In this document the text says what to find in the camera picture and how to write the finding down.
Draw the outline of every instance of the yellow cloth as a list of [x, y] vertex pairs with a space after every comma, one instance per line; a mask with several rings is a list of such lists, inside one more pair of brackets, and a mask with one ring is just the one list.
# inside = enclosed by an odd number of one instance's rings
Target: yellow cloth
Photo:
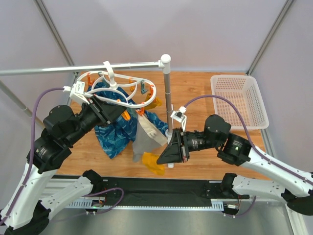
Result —
[[[145, 101], [147, 101], [148, 99], [150, 99], [150, 94], [147, 94]], [[145, 110], [154, 109], [156, 106], [161, 106], [161, 105], [162, 105], [162, 100], [160, 100], [159, 97], [156, 96], [156, 98], [151, 104], [148, 104], [147, 106], [145, 106]]]
[[165, 166], [157, 164], [158, 158], [159, 158], [159, 155], [157, 155], [157, 154], [144, 152], [142, 155], [142, 163], [152, 173], [154, 173], [156, 175], [164, 175], [165, 174]]

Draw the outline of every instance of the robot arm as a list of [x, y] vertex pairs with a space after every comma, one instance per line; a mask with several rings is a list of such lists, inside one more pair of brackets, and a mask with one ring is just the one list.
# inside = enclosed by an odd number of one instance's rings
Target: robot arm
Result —
[[102, 191], [101, 176], [90, 170], [62, 191], [40, 200], [48, 181], [71, 154], [70, 148], [96, 125], [113, 123], [125, 110], [123, 106], [108, 104], [92, 96], [83, 104], [79, 114], [74, 114], [67, 105], [57, 106], [50, 111], [49, 116], [44, 119], [45, 129], [35, 141], [29, 178], [23, 184], [29, 168], [30, 154], [27, 156], [23, 178], [10, 202], [0, 212], [0, 221], [6, 218], [4, 223], [8, 227], [5, 235], [37, 235], [72, 201], [91, 192]]
[[220, 116], [211, 115], [205, 121], [203, 132], [174, 129], [157, 163], [186, 162], [189, 152], [215, 148], [222, 161], [255, 170], [273, 180], [261, 181], [227, 173], [221, 183], [225, 196], [248, 194], [272, 198], [287, 203], [298, 213], [313, 215], [312, 174], [291, 167], [256, 147], [260, 156], [248, 140], [230, 133], [230, 127]]

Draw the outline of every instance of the gray cloth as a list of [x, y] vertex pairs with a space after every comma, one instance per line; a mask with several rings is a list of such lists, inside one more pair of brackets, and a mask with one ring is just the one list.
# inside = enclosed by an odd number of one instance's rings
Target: gray cloth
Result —
[[151, 152], [153, 149], [167, 143], [167, 138], [146, 119], [138, 116], [136, 140], [133, 142], [133, 162], [138, 162], [144, 152]]

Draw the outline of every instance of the blue cloth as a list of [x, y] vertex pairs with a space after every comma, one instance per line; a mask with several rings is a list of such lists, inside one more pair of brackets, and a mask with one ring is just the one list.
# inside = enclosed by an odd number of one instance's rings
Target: blue cloth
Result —
[[[107, 87], [107, 84], [99, 82], [95, 85], [96, 88], [104, 88]], [[122, 92], [126, 97], [128, 94], [122, 89], [117, 88], [120, 92]], [[124, 100], [125, 98], [118, 93], [109, 92], [109, 91], [101, 91], [96, 93], [99, 96], [110, 98], [110, 99], [120, 99]], [[135, 104], [135, 102], [130, 99], [129, 103]], [[168, 124], [161, 121], [155, 113], [151, 113], [145, 111], [145, 115], [147, 119], [153, 123], [160, 132], [165, 135], [165, 131], [168, 129]], [[135, 141], [136, 133], [137, 133], [137, 118], [131, 116], [129, 121], [126, 121], [122, 116], [119, 116], [116, 122], [108, 125], [106, 127], [95, 126], [94, 131], [98, 138], [98, 141], [105, 151], [105, 153], [109, 156], [109, 158], [114, 158], [117, 154], [122, 152], [129, 141]]]

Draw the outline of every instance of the green clothespin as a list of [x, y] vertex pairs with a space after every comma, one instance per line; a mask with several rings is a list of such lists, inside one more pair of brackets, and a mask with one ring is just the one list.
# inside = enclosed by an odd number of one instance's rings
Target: green clothespin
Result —
[[143, 83], [143, 80], [140, 82], [140, 91], [141, 94], [145, 94], [148, 91], [145, 89], [145, 84]]

